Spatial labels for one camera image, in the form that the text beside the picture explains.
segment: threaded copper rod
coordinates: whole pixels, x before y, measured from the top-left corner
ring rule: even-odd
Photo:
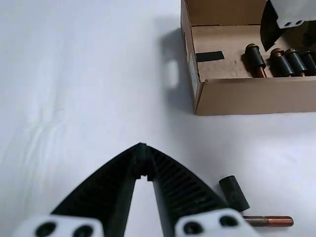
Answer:
[[[294,221],[290,216],[244,216],[253,227],[290,227]]]
[[[259,67],[257,69],[257,75],[259,78],[266,78],[267,77],[266,72],[265,72],[264,68],[262,68],[262,67]]]

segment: black tape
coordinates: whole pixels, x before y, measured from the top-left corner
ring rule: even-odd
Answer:
[[[209,62],[225,59],[222,51],[214,51],[207,53],[197,53],[197,62]]]

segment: copper bolt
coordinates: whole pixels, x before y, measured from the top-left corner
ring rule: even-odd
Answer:
[[[264,68],[261,68],[261,67],[257,68],[257,75],[260,78],[266,78],[267,77],[267,74],[266,74]]]
[[[292,66],[294,72],[299,77],[305,77],[305,72],[307,71],[298,51],[294,48],[289,48],[285,52],[285,57]]]
[[[282,77],[291,77],[294,75],[294,71],[285,57],[284,50],[280,48],[275,48],[272,50],[270,54],[270,60],[274,70]]]
[[[290,227],[294,221],[290,216],[244,216],[253,227]]]
[[[280,48],[275,48],[274,50],[271,51],[270,56],[271,57],[281,57],[284,55],[284,50]]]
[[[256,72],[256,76],[259,78],[266,78],[266,63],[260,54],[259,46],[254,43],[247,45],[245,56],[248,60],[249,67]]]

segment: box flap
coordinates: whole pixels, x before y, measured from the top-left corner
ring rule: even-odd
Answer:
[[[206,81],[196,114],[310,112],[316,109],[315,91],[316,77]]]
[[[260,24],[266,0],[186,0],[192,25]]]

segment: cardboard box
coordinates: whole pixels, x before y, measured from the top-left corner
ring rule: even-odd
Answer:
[[[260,46],[265,0],[182,0],[181,28],[197,115],[269,114],[316,111],[316,77],[253,78],[242,61],[249,43]],[[302,27],[276,42],[298,48]],[[198,62],[197,53],[221,51],[224,59]]]

